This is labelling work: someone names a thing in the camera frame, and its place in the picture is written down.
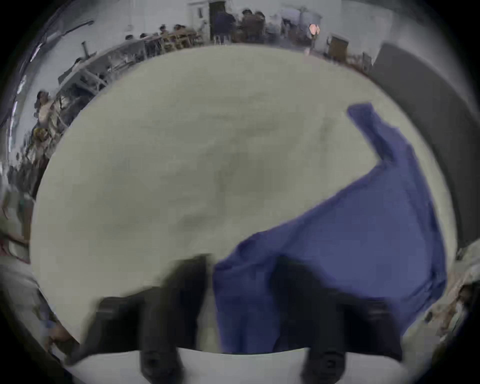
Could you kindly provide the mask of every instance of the desk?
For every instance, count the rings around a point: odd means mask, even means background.
[[[223,259],[370,171],[376,155],[346,116],[365,101],[415,148],[451,264],[455,216],[440,169],[369,79],[280,49],[184,49],[92,100],[45,172],[31,261],[65,328],[81,339],[99,298],[154,284],[195,253]]]

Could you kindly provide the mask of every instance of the white table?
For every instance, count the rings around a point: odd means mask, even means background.
[[[276,48],[186,49],[140,63],[99,94],[52,156],[31,260],[60,321],[82,339],[101,297],[154,284],[195,253],[223,259],[366,174],[376,155],[346,116],[365,101],[413,144],[450,264],[456,227],[443,176],[369,79]]]

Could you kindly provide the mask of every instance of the blue cloth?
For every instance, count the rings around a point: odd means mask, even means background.
[[[268,280],[281,254],[305,263],[327,286],[386,300],[401,332],[442,295],[444,244],[413,148],[371,104],[350,106],[348,115],[381,161],[324,203],[250,236],[215,266],[226,353],[272,351],[279,316]]]

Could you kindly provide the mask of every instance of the white wall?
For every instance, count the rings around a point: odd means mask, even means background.
[[[83,41],[90,52],[102,51],[124,41],[125,36],[158,31],[161,24],[172,29],[174,24],[188,24],[187,3],[193,0],[97,0],[84,2],[67,14],[65,29],[86,19],[94,19],[92,26],[82,27],[65,36],[42,60],[20,116],[15,140],[13,160],[22,145],[23,137],[36,123],[33,117],[36,94],[40,89],[54,92],[57,78],[77,57],[83,55]],[[376,58],[384,41],[403,48],[429,64],[446,79],[465,100],[472,113],[480,119],[478,106],[468,76],[441,32],[432,24],[417,22],[391,10],[349,0],[228,0],[227,9],[241,16],[250,8],[262,11],[267,20],[286,6],[305,6],[323,16],[316,49],[327,49],[326,40],[331,34],[349,41],[349,54],[367,52]]]
[[[342,1],[341,36],[348,40],[348,53],[366,52],[375,61],[382,43],[390,36],[393,11],[359,3]]]
[[[470,76],[436,25],[419,24],[396,14],[387,40],[428,64],[453,87],[471,113],[480,120],[479,106]]]

